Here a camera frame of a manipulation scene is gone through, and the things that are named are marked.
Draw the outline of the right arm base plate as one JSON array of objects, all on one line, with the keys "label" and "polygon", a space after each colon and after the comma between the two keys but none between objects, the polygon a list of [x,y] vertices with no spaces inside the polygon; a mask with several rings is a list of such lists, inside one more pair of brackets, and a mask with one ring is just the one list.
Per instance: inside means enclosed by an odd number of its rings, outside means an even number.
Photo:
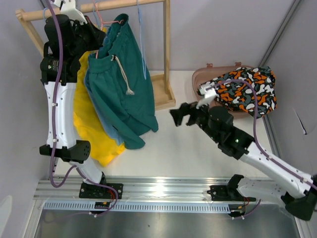
[{"label": "right arm base plate", "polygon": [[243,202],[245,197],[241,195],[236,185],[211,185],[207,194],[211,196],[212,201],[235,201]]}]

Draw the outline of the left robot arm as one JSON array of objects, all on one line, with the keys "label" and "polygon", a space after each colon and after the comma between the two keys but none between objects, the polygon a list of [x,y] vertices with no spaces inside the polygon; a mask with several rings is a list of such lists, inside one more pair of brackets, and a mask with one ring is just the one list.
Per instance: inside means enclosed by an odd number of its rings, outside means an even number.
[{"label": "left robot arm", "polygon": [[51,158],[50,171],[56,158],[69,163],[85,183],[92,184],[90,193],[103,198],[107,194],[107,185],[101,182],[103,173],[90,157],[90,142],[77,139],[73,122],[80,58],[97,50],[106,34],[86,15],[84,22],[80,22],[65,14],[49,17],[45,33],[48,41],[44,44],[40,69],[48,101],[49,131],[46,143],[39,148],[40,154]]}]

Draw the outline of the pink hanger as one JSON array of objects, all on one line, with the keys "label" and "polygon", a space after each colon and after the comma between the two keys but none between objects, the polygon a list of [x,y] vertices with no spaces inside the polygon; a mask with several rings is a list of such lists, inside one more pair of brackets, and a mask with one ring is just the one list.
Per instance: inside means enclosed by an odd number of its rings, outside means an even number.
[{"label": "pink hanger", "polygon": [[122,24],[124,22],[124,20],[114,20],[114,21],[103,21],[103,18],[99,12],[99,9],[98,9],[98,1],[97,0],[92,0],[92,3],[93,3],[93,15],[95,17],[95,20],[96,20],[96,24],[97,24],[97,27],[104,31],[104,28],[105,27],[110,27],[110,24]]}]

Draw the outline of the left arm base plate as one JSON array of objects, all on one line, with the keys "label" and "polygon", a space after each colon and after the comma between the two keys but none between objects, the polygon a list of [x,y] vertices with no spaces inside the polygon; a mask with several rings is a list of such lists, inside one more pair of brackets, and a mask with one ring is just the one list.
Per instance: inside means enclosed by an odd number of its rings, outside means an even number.
[{"label": "left arm base plate", "polygon": [[[123,187],[122,183],[107,183],[109,187],[115,189],[118,193],[118,199],[122,198]],[[100,187],[97,185],[92,185],[88,183],[82,182],[81,188],[79,191],[79,198],[87,198],[87,199],[115,199],[114,191],[108,188]]]}]

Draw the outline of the camouflage patterned shorts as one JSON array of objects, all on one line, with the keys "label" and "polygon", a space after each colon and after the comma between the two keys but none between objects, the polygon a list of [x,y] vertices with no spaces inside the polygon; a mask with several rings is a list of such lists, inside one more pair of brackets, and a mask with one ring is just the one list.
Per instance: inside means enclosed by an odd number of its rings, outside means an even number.
[{"label": "camouflage patterned shorts", "polygon": [[274,90],[276,78],[269,66],[239,67],[201,86],[214,86],[222,81],[225,83],[215,87],[215,101],[229,111],[244,112],[253,116],[255,106],[258,106],[257,118],[261,118],[277,107]]}]

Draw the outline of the dark green shorts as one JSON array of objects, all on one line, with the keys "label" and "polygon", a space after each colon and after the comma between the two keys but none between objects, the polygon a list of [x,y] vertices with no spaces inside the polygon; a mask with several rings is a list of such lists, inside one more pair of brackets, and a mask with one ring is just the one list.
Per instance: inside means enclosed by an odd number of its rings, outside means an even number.
[{"label": "dark green shorts", "polygon": [[145,145],[141,135],[158,131],[154,90],[147,69],[144,79],[139,46],[122,13],[106,33],[103,46],[88,57],[89,80],[103,115],[116,127],[127,149]]}]

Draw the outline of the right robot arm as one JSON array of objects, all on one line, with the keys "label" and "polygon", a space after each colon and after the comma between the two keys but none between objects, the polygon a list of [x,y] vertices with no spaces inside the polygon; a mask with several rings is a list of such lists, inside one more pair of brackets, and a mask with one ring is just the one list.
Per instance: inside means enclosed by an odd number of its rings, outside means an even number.
[{"label": "right robot arm", "polygon": [[286,209],[298,219],[309,221],[317,205],[317,178],[299,171],[268,153],[256,139],[233,124],[233,116],[224,107],[183,103],[169,111],[176,126],[189,116],[187,126],[197,125],[214,141],[220,151],[253,166],[269,180],[252,180],[235,174],[225,186],[212,185],[208,191],[213,201],[269,201]]}]

